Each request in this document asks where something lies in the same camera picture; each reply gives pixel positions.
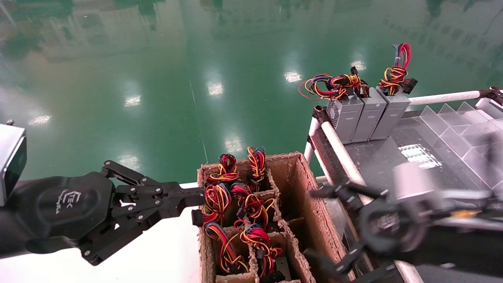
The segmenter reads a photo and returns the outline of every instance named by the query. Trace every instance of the black work table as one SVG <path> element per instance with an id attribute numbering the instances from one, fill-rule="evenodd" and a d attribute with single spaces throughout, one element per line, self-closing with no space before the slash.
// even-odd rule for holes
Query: black work table
<path id="1" fill-rule="evenodd" d="M 418 111 L 406 112 L 404 118 L 399 121 L 390 137 L 386 140 L 344 145 L 365 183 L 368 186 L 377 188 L 393 189 L 393 168 L 408 162 L 399 147 L 420 145 L 440 163 L 439 166 L 428 168 L 434 179 L 434 184 L 439 189 L 479 190 L 487 188 L 485 183 L 422 122 L 419 114 Z M 345 169 L 341 164 L 321 127 L 318 126 L 313 134 L 310 134 L 309 143 L 311 143 L 325 174 L 335 185 L 349 179 L 347 168 Z M 352 223 L 357 216 L 345 210 L 338 201 L 326 201 L 326 205 L 337 231 L 340 235 L 343 235 L 345 245 L 347 248 L 351 247 L 358 237 L 355 235 Z M 358 266 L 360 269 L 365 270 L 367 268 L 365 265 L 368 265 L 368 262 L 366 264 L 362 260 Z M 414 269 L 407 273 L 409 274 L 403 276 L 403 278 L 397 276 L 398 273 L 396 273 L 384 281 L 400 283 L 422 281 L 425 283 L 503 282 L 501 278 L 457 272 L 432 266 L 419 266 L 417 267 L 417 273 Z"/>

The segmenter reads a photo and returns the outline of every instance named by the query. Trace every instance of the glossy epoxy floor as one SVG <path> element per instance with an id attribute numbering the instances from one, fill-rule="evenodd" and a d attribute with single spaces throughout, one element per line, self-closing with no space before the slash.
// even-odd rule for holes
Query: glossy epoxy floor
<path id="1" fill-rule="evenodd" d="M 224 152 L 302 151 L 317 103 L 298 94 L 300 80 L 354 64 L 375 85 L 393 43 L 412 45 L 413 96 L 503 85 L 497 0 L 3 4 L 0 121 L 28 131 L 23 179 L 113 159 L 193 182 Z"/>

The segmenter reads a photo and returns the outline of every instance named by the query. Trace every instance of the robotic arm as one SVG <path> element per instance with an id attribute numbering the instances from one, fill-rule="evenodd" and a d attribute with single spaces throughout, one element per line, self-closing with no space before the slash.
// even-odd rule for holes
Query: robotic arm
<path id="1" fill-rule="evenodd" d="M 503 276 L 501 196 L 493 191 L 439 191 L 427 170 L 415 163 L 395 168 L 395 185 L 394 192 L 351 182 L 311 191 L 316 198 L 340 198 L 357 211 L 360 240 L 338 264 L 309 249 L 306 258 L 340 282 L 348 282 L 347 273 L 363 253 L 383 264 L 355 283 L 376 282 L 395 268 L 394 260 Z M 358 194 L 374 200 L 363 205 Z"/>
<path id="2" fill-rule="evenodd" d="M 0 132 L 0 259 L 76 247 L 98 265 L 161 219 L 205 202 L 201 188 L 159 183 L 110 160 L 100 172 L 18 183 L 25 131 L 0 125 Z"/>

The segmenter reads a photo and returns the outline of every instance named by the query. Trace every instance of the metal frame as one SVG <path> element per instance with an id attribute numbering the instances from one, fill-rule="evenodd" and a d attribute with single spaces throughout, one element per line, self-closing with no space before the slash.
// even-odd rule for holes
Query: metal frame
<path id="1" fill-rule="evenodd" d="M 479 91 L 414 97 L 410 98 L 410 106 L 478 98 L 480 98 Z M 330 185 L 334 185 L 334 180 L 337 180 L 337 178 L 340 177 L 340 173 L 343 175 L 345 173 L 352 182 L 360 185 L 366 185 L 356 164 L 346 151 L 344 145 L 337 136 L 336 131 L 327 119 L 324 108 L 321 106 L 316 106 L 314 108 L 311 125 L 309 127 L 309 136 L 307 138 L 306 148 L 304 151 L 304 157 L 308 162 L 310 162 L 313 152 L 316 155 L 316 158 L 318 159 L 325 174 L 326 180 Z M 360 199 L 363 204 L 368 204 L 372 201 L 371 198 L 366 196 L 360 196 Z M 349 239 L 348 241 L 356 241 L 358 239 L 358 234 L 356 233 L 356 229 L 352 222 L 352 219 L 355 219 L 356 216 L 350 215 L 344 205 L 341 202 L 339 203 L 352 232 L 352 235 L 346 235 L 350 237 L 352 236 L 352 239 Z M 373 270 L 373 264 L 371 262 L 372 261 L 364 255 L 364 269 Z M 421 276 L 414 266 L 401 261 L 396 261 L 395 265 L 405 283 L 423 283 Z"/>

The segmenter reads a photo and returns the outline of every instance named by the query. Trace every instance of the clear plastic tray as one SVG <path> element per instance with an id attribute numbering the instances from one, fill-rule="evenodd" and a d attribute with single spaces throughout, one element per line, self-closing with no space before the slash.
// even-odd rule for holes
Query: clear plastic tray
<path id="1" fill-rule="evenodd" d="M 444 104 L 438 113 L 426 106 L 420 118 L 482 181 L 503 193 L 503 172 L 499 169 L 503 164 L 503 151 L 499 150 L 503 148 L 503 119 L 490 119 L 466 102 L 457 111 Z M 492 168 L 487 167 L 490 141 L 485 135 L 489 133 L 501 138 L 492 147 L 497 149 L 494 153 L 497 165 Z"/>

